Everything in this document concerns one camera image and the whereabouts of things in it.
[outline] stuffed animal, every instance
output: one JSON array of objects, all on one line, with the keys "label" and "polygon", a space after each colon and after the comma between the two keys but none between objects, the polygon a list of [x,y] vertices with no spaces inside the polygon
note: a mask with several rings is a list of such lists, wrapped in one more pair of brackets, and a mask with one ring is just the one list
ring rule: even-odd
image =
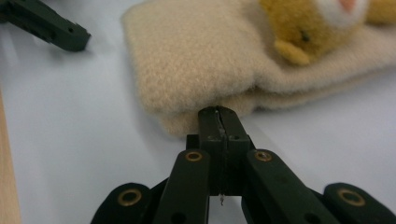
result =
[{"label": "stuffed animal", "polygon": [[307,65],[344,44],[366,21],[396,23],[396,0],[260,0],[278,53]]}]

